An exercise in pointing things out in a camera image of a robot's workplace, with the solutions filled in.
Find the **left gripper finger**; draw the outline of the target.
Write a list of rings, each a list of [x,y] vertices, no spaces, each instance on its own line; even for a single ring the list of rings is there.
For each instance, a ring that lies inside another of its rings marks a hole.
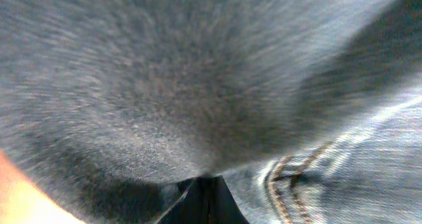
[[[157,224],[249,224],[223,177],[202,177],[177,184],[181,196]]]

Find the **dark blue jeans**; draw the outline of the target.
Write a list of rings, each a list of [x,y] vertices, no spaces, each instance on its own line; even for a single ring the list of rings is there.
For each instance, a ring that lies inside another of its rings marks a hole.
[[[330,142],[421,81],[421,0],[1,0],[1,149],[87,222]]]

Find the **light blue jeans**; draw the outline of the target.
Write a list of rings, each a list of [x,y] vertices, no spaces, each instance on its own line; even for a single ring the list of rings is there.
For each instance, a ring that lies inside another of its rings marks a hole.
[[[329,142],[224,179],[250,223],[420,223],[421,85]]]

